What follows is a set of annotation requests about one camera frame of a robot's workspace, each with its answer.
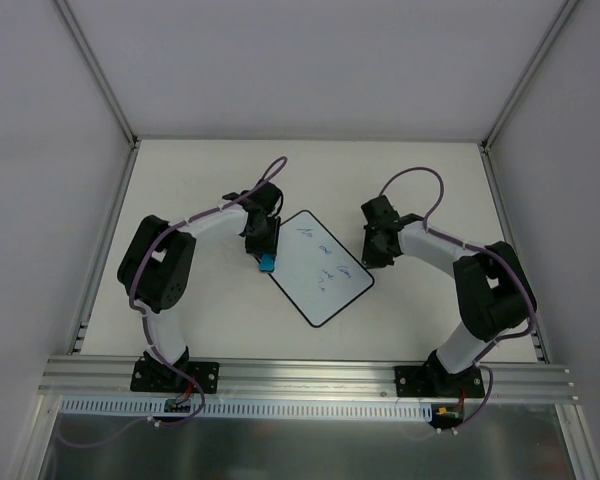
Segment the blue whiteboard eraser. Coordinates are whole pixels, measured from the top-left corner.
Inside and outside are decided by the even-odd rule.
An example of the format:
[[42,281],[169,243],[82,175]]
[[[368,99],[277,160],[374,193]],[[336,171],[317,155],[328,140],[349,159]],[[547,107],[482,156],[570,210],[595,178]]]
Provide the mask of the blue whiteboard eraser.
[[263,254],[259,260],[259,270],[264,273],[272,273],[275,270],[275,257]]

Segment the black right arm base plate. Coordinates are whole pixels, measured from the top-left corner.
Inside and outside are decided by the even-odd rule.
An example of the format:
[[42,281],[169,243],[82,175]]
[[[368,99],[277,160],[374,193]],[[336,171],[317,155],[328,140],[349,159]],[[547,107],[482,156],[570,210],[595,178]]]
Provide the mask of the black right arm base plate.
[[394,368],[396,395],[400,398],[457,398],[481,399],[485,387],[478,368],[471,367],[459,374],[449,375],[427,369],[424,365],[399,365]]

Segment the small black-framed whiteboard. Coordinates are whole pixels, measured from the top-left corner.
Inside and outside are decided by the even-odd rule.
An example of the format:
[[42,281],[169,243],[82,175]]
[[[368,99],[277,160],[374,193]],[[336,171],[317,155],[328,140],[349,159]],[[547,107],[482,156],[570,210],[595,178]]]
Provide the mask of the small black-framed whiteboard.
[[310,211],[280,228],[270,277],[313,328],[321,328],[368,292],[375,279]]

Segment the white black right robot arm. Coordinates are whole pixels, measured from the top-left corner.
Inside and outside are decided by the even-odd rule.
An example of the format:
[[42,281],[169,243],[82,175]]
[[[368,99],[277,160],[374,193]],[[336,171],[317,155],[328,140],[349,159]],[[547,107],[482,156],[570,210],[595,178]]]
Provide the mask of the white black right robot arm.
[[537,313],[537,300],[513,247],[504,241],[479,246],[432,228],[417,214],[405,216],[380,195],[361,206],[366,220],[362,264],[392,266],[416,258],[455,283],[460,323],[418,367],[394,368],[402,398],[484,395],[478,362],[495,344]]

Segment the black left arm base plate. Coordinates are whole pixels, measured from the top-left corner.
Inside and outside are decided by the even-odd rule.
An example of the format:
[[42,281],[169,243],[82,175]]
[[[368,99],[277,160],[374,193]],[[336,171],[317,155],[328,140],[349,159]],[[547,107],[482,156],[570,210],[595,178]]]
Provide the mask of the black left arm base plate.
[[[205,394],[215,394],[219,379],[219,367],[216,362],[187,361],[179,368],[197,381]],[[136,361],[129,389],[141,393],[180,394],[187,389],[188,381],[159,364],[152,357],[142,357]]]

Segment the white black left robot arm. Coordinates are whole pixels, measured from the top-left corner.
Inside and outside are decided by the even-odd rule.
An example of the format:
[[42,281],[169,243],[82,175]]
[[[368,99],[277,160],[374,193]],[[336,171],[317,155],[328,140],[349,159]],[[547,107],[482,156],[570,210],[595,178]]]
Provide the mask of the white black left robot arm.
[[189,379],[196,380],[206,393],[215,389],[213,380],[201,377],[214,365],[190,360],[175,309],[185,293],[197,250],[239,236],[260,271],[275,270],[282,191],[262,179],[254,189],[231,192],[222,199],[224,205],[174,225],[155,215],[145,217],[123,256],[117,280],[131,308],[142,315],[147,344],[134,365],[130,385],[134,392],[183,393],[194,389]]

